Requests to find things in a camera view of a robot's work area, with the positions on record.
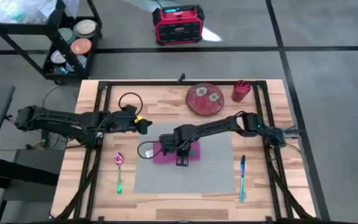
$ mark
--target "red plate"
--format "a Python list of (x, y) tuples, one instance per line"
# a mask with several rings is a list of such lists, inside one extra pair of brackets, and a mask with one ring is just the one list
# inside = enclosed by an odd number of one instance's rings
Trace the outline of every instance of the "red plate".
[(222, 109), (224, 98), (222, 91), (216, 85), (199, 83), (187, 92), (186, 104), (198, 115), (211, 116)]
[(78, 39), (71, 44), (71, 50), (74, 54), (83, 55), (91, 50), (92, 42), (88, 39)]

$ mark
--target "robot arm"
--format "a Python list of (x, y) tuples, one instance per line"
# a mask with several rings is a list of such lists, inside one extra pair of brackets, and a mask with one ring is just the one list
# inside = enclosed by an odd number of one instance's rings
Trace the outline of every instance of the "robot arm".
[(19, 110), (15, 126), (23, 131), (44, 129), (75, 138), (88, 147), (98, 147), (98, 133), (139, 132), (147, 134), (151, 121), (136, 116), (136, 107), (127, 105), (121, 111), (85, 112), (82, 114), (28, 106)]
[[(241, 117), (244, 129), (237, 123), (237, 118)], [(210, 123), (195, 126), (184, 124), (173, 130), (173, 134), (162, 134), (159, 141), (162, 145), (163, 155), (167, 153), (177, 154), (177, 166), (188, 165), (188, 155), (191, 143), (201, 137), (210, 136), (226, 131), (234, 131), (244, 137), (263, 136), (266, 144), (272, 146), (285, 146), (285, 138), (280, 128), (271, 128), (264, 125), (259, 115), (240, 111), (234, 116), (213, 121)]]

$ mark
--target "metal cart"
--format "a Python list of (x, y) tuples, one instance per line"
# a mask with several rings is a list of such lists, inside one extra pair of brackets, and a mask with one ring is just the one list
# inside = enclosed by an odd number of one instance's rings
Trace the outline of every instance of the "metal cart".
[[(57, 85), (65, 84), (65, 80), (83, 80), (90, 75), (91, 65), (93, 62), (94, 53), (98, 45), (99, 38), (102, 37), (101, 28), (102, 22), (99, 14), (93, 4), (93, 0), (87, 0), (89, 7), (92, 10), (93, 17), (78, 16), (77, 18), (68, 17), (65, 13), (66, 5), (62, 0), (58, 0), (56, 8), (50, 15), (46, 24), (2, 24), (0, 23), (0, 37), (2, 37), (17, 53), (24, 57), (45, 79), (53, 80)], [(73, 28), (74, 25), (84, 19), (91, 19), (97, 23), (94, 31), (94, 37), (91, 38), (92, 47), (86, 55), (87, 61), (85, 67), (82, 66), (76, 55), (71, 51), (70, 46), (66, 43), (60, 35), (58, 29), (62, 27)], [(19, 35), (46, 35), (52, 42), (52, 46), (48, 51), (47, 58), (41, 67), (33, 61), (29, 55), (21, 49), (8, 34)], [(66, 58), (66, 61), (73, 67), (74, 72), (62, 74), (58, 71), (56, 66), (51, 62), (51, 54), (59, 50)]]

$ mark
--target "pink spoon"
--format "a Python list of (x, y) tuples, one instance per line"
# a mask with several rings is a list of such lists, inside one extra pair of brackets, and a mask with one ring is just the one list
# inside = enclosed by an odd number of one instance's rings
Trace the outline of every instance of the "pink spoon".
[(122, 185), (121, 185), (121, 164), (124, 163), (124, 156), (121, 153), (116, 152), (114, 155), (114, 161), (118, 166), (118, 182), (117, 182), (117, 194), (122, 194)]

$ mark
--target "pink sponge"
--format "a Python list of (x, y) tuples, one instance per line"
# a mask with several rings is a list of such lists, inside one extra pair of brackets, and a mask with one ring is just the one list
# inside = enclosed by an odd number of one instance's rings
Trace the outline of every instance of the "pink sponge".
[[(159, 152), (161, 150), (161, 143), (156, 142), (153, 145), (153, 152)], [(198, 141), (191, 143), (190, 152), (189, 152), (189, 160), (190, 161), (197, 161), (201, 157), (200, 153), (200, 143)], [(176, 163), (177, 161), (177, 154), (176, 153), (168, 153), (166, 156), (163, 153), (159, 153), (153, 158), (153, 163), (155, 164), (169, 164), (169, 163)]]

